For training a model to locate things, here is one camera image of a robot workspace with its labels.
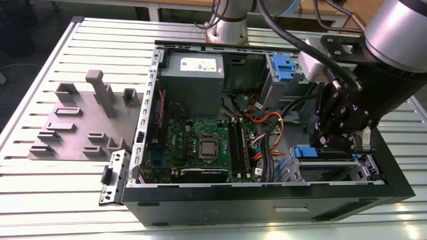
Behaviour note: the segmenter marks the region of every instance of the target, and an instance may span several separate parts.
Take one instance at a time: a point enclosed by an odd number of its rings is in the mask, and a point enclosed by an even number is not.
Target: motherboard
[[[171,118],[165,149],[149,153],[145,183],[253,182],[255,125],[241,119]]]

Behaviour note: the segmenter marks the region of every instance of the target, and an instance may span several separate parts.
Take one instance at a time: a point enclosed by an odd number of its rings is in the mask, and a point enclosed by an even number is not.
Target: white label
[[[261,110],[263,105],[256,101],[256,102],[255,102],[255,107],[256,107],[259,110]]]
[[[216,72],[216,60],[212,58],[183,57],[180,59],[181,71]]]
[[[263,169],[255,168],[255,175],[261,176],[263,175]]]

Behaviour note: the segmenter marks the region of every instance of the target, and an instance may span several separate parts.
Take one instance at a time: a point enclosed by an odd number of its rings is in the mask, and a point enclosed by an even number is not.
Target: metal bracket
[[[122,149],[110,154],[109,164],[104,169],[98,205],[122,206],[121,196],[125,188],[130,154]]]

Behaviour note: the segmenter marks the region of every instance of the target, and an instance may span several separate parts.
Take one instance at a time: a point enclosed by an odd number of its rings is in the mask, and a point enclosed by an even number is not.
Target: metal plate
[[[293,34],[301,39],[321,35]],[[265,29],[249,29],[248,39],[252,46],[292,47]],[[85,18],[81,26],[69,24],[0,135],[1,237],[61,235],[61,239],[76,239],[76,235],[104,233],[78,239],[141,239],[136,235],[144,235],[147,239],[173,236],[173,239],[359,240],[380,233],[389,239],[427,238],[423,224],[427,220],[427,117],[413,98],[385,116],[379,129],[416,196],[339,222],[144,227],[125,207],[97,206],[104,162],[28,160],[28,149],[57,100],[53,91],[58,84],[73,82],[81,91],[92,91],[92,86],[81,80],[93,64],[105,71],[104,82],[114,92],[124,88],[143,92],[148,87],[155,40],[204,42],[205,39],[191,24],[94,18]]]

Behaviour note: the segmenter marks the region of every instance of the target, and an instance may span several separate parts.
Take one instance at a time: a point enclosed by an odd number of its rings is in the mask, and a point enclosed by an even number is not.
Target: ram slot
[[[245,155],[245,135],[244,135],[244,129],[241,127],[241,123],[236,122],[235,124],[235,134],[236,134],[236,145],[237,145],[237,154],[239,154],[239,172],[241,174],[245,174],[248,172],[247,170],[247,155]]]
[[[237,138],[236,138],[236,123],[228,122],[228,145],[231,155],[231,172],[236,176],[240,173],[240,161],[239,161],[239,150],[237,150]]]

